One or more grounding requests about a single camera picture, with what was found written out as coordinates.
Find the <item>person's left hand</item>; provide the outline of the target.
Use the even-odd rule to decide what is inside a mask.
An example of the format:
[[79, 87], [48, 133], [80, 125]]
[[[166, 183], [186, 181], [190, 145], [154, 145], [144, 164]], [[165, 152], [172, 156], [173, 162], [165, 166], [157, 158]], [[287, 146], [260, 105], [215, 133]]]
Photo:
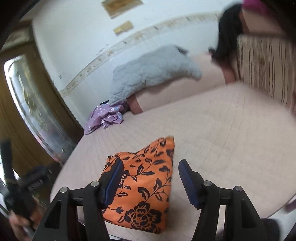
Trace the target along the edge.
[[[40, 208], [36, 208], [32, 212], [32, 215], [30, 216], [30, 219], [33, 221], [33, 228], [37, 229], [39, 226], [39, 223], [42, 219], [42, 212]], [[9, 223], [11, 225], [11, 228], [18, 240], [21, 241], [30, 241], [32, 240], [31, 237], [26, 233], [25, 228], [29, 228], [30, 221], [28, 221], [26, 218], [20, 215], [16, 215], [12, 210], [9, 213]]]

